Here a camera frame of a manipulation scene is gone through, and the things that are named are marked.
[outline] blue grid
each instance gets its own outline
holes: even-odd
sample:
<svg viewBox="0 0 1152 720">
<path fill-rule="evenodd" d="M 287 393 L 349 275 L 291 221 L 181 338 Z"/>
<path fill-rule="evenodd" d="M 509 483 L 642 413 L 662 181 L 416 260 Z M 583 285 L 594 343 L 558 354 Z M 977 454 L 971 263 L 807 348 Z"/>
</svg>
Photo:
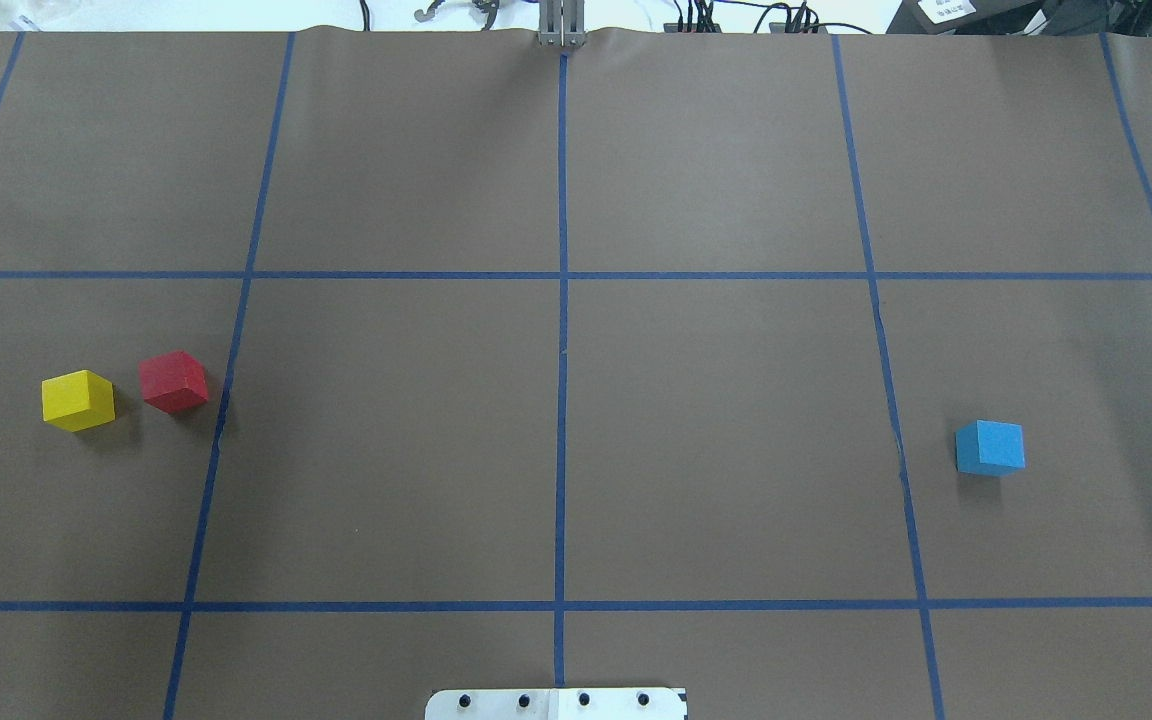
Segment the blue grid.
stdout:
<svg viewBox="0 0 1152 720">
<path fill-rule="evenodd" d="M 17 63 L 24 33 L 15 37 L 12 53 L 6 61 L 3 77 L 0 81 L 0 106 L 9 85 L 13 69 Z M 183 670 L 189 623 L 194 614 L 211 614 L 211 612 L 548 612 L 553 614 L 554 623 L 554 683 L 564 683 L 564 615 L 567 612 L 787 612 L 787 611 L 916 611 L 919 614 L 925 660 L 927 660 L 929 691 L 937 720 L 943 720 L 945 706 L 941 697 L 940 673 L 937 667 L 937 644 L 932 630 L 931 611 L 1005 611 L 1005 609 L 1092 609 L 1092 607 L 1152 607 L 1152 597 L 1135 596 L 1094 596 L 1094 597 L 1014 597 L 1014 598 L 932 598 L 927 594 L 927 585 L 923 575 L 922 553 L 918 541 L 918 524 L 914 509 L 914 493 L 910 491 L 909 470 L 905 463 L 904 438 L 901 434 L 900 407 L 897 404 L 895 381 L 890 372 L 890 356 L 887 350 L 886 331 L 882 326 L 881 300 L 879 300 L 879 281 L 1066 281 L 1066 282 L 1102 282 L 1134 281 L 1152 282 L 1152 273 L 1044 273 L 1044 272 L 881 272 L 876 267 L 872 242 L 869 236 L 867 213 L 863 183 L 861 183 L 861 165 L 856 154 L 855 137 L 851 124 L 851 113 L 847 101 L 846 69 L 842 50 L 838 37 L 832 38 L 833 61 L 835 61 L 838 79 L 838 100 L 842 114 L 842 126 L 846 132 L 847 160 L 852 181 L 852 191 L 863 249 L 864 272 L 573 272 L 568 268 L 567 253 L 567 74 L 570 56 L 563 54 L 558 59 L 558 272 L 369 272 L 369 270 L 256 270 L 256 255 L 260 247 L 262 219 L 264 219 L 266 195 L 270 191 L 270 176 L 273 173 L 275 150 L 278 146 L 279 124 L 282 119 L 285 97 L 289 76 L 291 76 L 291 59 L 296 46 L 296 33 L 288 33 L 282 74 L 280 74 L 278 96 L 275 99 L 273 120 L 271 120 L 270 143 L 266 147 L 262 183 L 257 196 L 256 211 L 252 220 L 250 245 L 247 251 L 247 265 L 243 270 L 219 270 L 219 272 L 191 272 L 190 270 L 0 270 L 0 279 L 241 279 L 238 291 L 238 309 L 234 318 L 233 336 L 229 356 L 225 366 L 223 388 L 219 402 L 215 430 L 212 435 L 211 454 L 207 473 L 198 509 L 195 541 L 189 561 L 188 579 L 183 600 L 180 602 L 137 602 L 137 601 L 0 601 L 0 612 L 154 612 L 156 614 L 179 614 L 177 644 L 173 655 L 168 689 L 164 702 L 164 719 L 174 715 L 175 698 L 177 698 L 180 674 Z M 1132 154 L 1135 169 L 1146 196 L 1149 213 L 1152 217 L 1152 184 L 1140 152 L 1135 142 L 1132 124 L 1126 111 L 1123 94 L 1119 85 L 1117 73 L 1112 55 L 1111 43 L 1101 35 L 1101 50 L 1105 56 L 1106 71 L 1111 79 L 1112 92 L 1119 111 L 1126 143 Z M 221 439 L 223 439 L 225 419 L 227 419 L 230 389 L 234 379 L 234 365 L 242 342 L 243 323 L 247 318 L 247 301 L 251 293 L 251 283 L 256 279 L 457 279 L 458 281 L 511 281 L 511 279 L 530 279 L 530 281 L 558 282 L 558 432 L 556 432 L 556 472 L 554 473 L 554 600 L 553 601 L 445 601 L 445 602 L 207 602 L 196 601 L 198 571 L 200 570 L 202 551 L 207 532 L 207 520 L 211 510 L 212 491 L 214 491 L 217 471 L 220 464 Z M 872 306 L 874 333 L 879 361 L 882 366 L 882 386 L 887 396 L 888 416 L 890 416 L 892 433 L 895 437 L 900 461 L 900 480 L 904 497 L 905 536 L 908 536 L 911 571 L 914 571 L 915 598 L 888 598 L 888 600 L 710 600 L 710 601 L 573 601 L 566 597 L 566 462 L 567 462 L 567 320 L 568 320 L 568 285 L 570 282 L 599 281 L 714 281 L 714 279 L 735 279 L 735 281 L 864 281 L 867 283 L 870 305 Z"/>
</svg>

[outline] yellow cube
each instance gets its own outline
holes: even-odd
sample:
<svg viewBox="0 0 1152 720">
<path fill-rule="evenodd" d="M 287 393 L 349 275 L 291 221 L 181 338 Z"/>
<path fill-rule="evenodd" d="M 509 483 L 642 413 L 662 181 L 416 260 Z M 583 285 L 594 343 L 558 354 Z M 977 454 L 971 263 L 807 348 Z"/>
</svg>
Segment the yellow cube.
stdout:
<svg viewBox="0 0 1152 720">
<path fill-rule="evenodd" d="M 41 381 L 41 418 L 69 432 L 114 420 L 114 384 L 91 370 Z"/>
</svg>

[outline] red cube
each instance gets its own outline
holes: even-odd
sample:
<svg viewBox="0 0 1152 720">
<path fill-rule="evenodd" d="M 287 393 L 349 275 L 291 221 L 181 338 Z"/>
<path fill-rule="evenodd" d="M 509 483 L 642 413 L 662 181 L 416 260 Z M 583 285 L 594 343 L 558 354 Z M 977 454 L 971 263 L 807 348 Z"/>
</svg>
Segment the red cube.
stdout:
<svg viewBox="0 0 1152 720">
<path fill-rule="evenodd" d="M 141 395 L 165 414 L 179 414 L 207 401 L 202 363 L 176 350 L 141 361 Z"/>
</svg>

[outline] toy block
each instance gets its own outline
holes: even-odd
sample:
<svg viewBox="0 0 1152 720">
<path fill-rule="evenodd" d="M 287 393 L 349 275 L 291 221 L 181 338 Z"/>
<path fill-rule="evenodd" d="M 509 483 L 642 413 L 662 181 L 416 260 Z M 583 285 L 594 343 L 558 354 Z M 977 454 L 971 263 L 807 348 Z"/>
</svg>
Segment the toy block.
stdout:
<svg viewBox="0 0 1152 720">
<path fill-rule="evenodd" d="M 202 363 L 176 350 L 141 361 L 141 395 L 165 414 L 179 414 L 207 401 L 207 378 Z"/>
<path fill-rule="evenodd" d="M 1025 438 L 1020 425 L 975 420 L 954 438 L 961 473 L 1001 478 L 1025 468 Z"/>
<path fill-rule="evenodd" d="M 114 420 L 114 384 L 91 370 L 41 381 L 41 418 L 69 432 Z"/>
</svg>

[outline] barcode sticker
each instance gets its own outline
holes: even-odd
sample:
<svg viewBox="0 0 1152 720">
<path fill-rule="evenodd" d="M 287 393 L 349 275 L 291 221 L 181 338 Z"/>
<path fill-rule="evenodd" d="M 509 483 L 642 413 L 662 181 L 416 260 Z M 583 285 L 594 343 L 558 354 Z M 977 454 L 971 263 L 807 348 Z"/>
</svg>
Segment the barcode sticker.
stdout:
<svg viewBox="0 0 1152 720">
<path fill-rule="evenodd" d="M 918 0 L 919 8 L 933 23 L 947 23 L 975 13 L 969 0 Z"/>
</svg>

